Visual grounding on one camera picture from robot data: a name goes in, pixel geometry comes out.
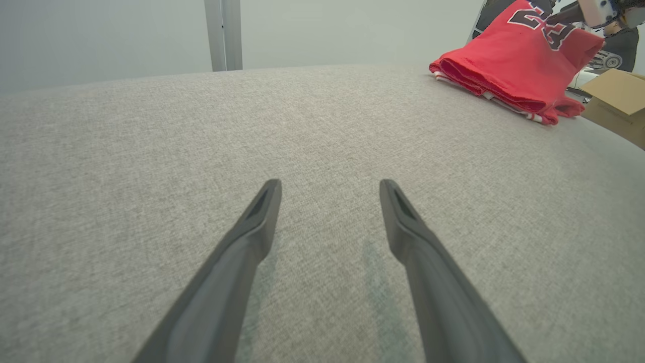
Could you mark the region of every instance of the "folded red garment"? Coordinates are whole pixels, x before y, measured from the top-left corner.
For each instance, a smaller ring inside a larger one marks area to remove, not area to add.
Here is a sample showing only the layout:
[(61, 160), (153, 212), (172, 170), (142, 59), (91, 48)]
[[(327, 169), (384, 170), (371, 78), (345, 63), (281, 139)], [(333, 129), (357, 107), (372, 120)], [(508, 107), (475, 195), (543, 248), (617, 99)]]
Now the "folded red garment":
[(517, 0), (480, 36), (433, 62), (430, 71), (478, 96), (489, 92), (522, 113), (537, 114), (545, 124), (557, 124), (558, 115), (579, 115), (584, 107), (564, 91), (603, 39), (573, 25), (548, 25), (550, 14)]

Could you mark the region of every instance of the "red jersey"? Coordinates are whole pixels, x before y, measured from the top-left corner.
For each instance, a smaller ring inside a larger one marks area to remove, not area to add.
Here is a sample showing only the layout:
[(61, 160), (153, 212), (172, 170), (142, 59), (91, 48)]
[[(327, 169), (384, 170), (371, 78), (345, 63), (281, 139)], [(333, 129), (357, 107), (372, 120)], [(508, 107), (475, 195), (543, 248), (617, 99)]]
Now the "red jersey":
[(573, 25), (546, 24), (544, 11), (517, 0), (465, 47), (441, 56), (430, 70), (480, 96), (484, 92), (509, 106), (558, 123), (557, 115), (584, 110), (564, 91), (594, 55), (603, 39)]

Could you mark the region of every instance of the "cardboard box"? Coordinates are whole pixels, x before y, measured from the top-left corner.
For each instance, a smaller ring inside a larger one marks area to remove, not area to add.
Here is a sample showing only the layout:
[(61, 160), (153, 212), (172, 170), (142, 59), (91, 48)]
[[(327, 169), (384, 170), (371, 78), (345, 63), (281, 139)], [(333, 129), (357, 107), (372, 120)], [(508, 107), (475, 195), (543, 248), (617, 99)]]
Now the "cardboard box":
[(610, 69), (580, 89), (593, 96), (582, 117), (645, 149), (645, 76)]

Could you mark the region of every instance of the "gray fabric surface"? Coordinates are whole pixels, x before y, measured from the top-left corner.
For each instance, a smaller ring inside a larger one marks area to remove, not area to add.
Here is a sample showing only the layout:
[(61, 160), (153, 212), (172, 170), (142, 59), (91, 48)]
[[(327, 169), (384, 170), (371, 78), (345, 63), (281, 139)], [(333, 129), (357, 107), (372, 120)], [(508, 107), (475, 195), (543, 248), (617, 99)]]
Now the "gray fabric surface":
[(0, 99), (0, 361), (128, 362), (269, 178), (241, 362), (419, 362), (392, 178), (531, 362), (645, 360), (645, 152), (419, 67), (98, 83)]

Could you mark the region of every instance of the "jersey number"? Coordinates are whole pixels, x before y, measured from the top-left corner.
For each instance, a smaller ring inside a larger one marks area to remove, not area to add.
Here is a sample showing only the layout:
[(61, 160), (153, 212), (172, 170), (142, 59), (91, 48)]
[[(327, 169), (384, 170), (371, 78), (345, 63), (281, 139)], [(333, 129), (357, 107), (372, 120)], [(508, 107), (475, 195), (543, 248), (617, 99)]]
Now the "jersey number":
[(546, 42), (553, 50), (560, 50), (562, 42), (571, 34), (575, 27), (571, 24), (564, 25), (557, 23), (556, 25), (549, 25), (546, 19), (550, 13), (543, 11), (538, 7), (531, 10), (518, 10), (513, 14), (513, 17), (508, 20), (511, 24), (520, 24), (528, 26), (533, 30), (541, 29)]

